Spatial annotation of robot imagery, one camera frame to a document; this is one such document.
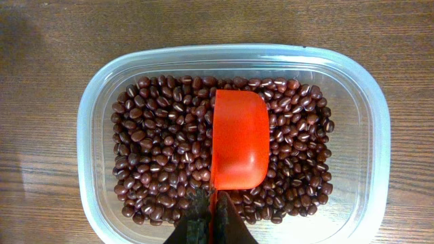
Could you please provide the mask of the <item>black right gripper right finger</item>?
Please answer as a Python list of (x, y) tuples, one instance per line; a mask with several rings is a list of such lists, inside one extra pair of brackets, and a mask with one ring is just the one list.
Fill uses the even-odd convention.
[(215, 244), (258, 244), (225, 191), (218, 192), (213, 225)]

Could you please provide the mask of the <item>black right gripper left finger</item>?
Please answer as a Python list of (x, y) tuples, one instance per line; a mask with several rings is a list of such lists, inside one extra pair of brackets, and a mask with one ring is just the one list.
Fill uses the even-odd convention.
[(186, 213), (164, 244), (208, 244), (210, 239), (210, 194), (197, 189), (190, 194)]

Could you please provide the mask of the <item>red measuring scoop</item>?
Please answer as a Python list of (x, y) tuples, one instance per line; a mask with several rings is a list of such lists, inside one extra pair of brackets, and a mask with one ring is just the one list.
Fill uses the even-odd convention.
[(211, 220), (216, 219), (220, 190), (255, 188), (269, 163), (269, 116), (252, 91), (216, 91), (212, 134)]

